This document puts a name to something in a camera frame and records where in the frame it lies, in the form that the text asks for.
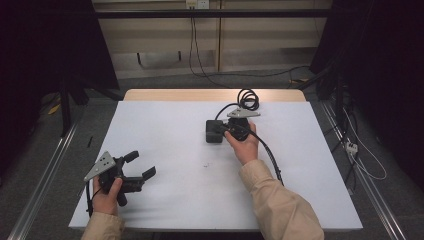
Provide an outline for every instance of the person's right arm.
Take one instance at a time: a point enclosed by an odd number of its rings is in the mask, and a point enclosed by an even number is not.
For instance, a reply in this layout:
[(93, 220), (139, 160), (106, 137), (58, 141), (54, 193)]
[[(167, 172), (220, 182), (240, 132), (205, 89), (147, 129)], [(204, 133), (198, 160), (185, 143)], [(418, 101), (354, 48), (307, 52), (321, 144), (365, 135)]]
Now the person's right arm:
[[(250, 123), (256, 132), (256, 126)], [(258, 160), (258, 140), (249, 135), (237, 141), (229, 132), (225, 137), (243, 165), (240, 177), (253, 198), (253, 209), (265, 239), (324, 239), (311, 205), (300, 195), (274, 179), (269, 168)]]

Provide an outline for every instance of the power outlet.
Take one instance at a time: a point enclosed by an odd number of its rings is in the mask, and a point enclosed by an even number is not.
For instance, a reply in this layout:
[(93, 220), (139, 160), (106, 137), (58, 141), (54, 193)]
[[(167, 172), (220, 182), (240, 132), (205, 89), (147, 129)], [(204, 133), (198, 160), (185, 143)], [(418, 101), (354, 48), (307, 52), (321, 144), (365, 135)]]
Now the power outlet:
[(197, 9), (197, 0), (186, 0), (187, 9)]
[(197, 9), (209, 9), (209, 0), (197, 0)]

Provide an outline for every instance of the sleeve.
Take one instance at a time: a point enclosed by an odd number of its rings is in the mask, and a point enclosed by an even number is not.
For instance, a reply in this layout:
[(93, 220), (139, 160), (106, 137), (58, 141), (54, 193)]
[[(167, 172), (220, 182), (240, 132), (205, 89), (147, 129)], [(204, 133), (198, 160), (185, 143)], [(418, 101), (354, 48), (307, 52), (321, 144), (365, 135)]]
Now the sleeve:
[(121, 239), (124, 221), (114, 215), (94, 212), (85, 228), (82, 240)]
[(265, 239), (324, 239), (311, 205), (274, 179), (261, 160), (250, 161), (240, 177), (253, 197), (253, 208)]

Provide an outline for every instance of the white cable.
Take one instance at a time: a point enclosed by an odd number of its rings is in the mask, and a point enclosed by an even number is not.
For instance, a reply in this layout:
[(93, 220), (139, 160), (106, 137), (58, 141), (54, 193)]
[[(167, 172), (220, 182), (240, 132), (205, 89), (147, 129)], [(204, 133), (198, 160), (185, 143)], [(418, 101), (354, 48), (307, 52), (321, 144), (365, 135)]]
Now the white cable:
[(353, 161), (358, 165), (358, 167), (364, 171), (368, 176), (370, 176), (371, 178), (374, 178), (376, 180), (384, 180), (387, 177), (387, 172), (386, 169), (384, 168), (383, 164), (380, 162), (380, 160), (378, 160), (378, 158), (365, 146), (365, 144), (361, 141), (361, 139), (359, 139), (358, 134), (356, 134), (355, 128), (353, 127), (352, 122), (350, 121), (349, 115), (347, 114), (346, 110), (343, 108), (344, 113), (346, 114), (347, 120), (349, 121), (350, 127), (352, 128), (353, 133), (355, 134), (356, 138), (358, 139), (358, 141), (361, 143), (361, 145), (371, 154), (371, 156), (374, 157), (374, 159), (377, 161), (377, 163), (381, 166), (381, 168), (384, 171), (384, 177), (376, 177), (374, 175), (372, 175), (371, 173), (369, 173), (364, 166), (362, 166), (361, 164), (359, 164), (355, 157), (353, 157), (353, 155), (350, 153), (350, 155), (352, 156)]

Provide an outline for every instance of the hand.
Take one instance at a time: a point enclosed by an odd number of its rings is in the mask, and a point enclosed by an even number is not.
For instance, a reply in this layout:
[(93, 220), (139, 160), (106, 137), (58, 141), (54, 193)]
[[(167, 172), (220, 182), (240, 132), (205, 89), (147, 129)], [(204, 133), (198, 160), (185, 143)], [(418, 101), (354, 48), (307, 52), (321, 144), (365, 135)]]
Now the hand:
[[(252, 122), (249, 122), (249, 125), (250, 130), (256, 133), (256, 125)], [(231, 147), (233, 147), (234, 153), (242, 165), (245, 165), (252, 160), (258, 159), (259, 140), (252, 134), (249, 134), (247, 139), (243, 142), (235, 139), (228, 131), (225, 131), (224, 134)]]
[(116, 200), (116, 197), (118, 196), (121, 186), (122, 179), (116, 178), (113, 182), (112, 187), (109, 190), (109, 194), (106, 194), (100, 187), (99, 176), (94, 177), (93, 192), (95, 194), (97, 193), (93, 198), (94, 212), (118, 216), (118, 202)]

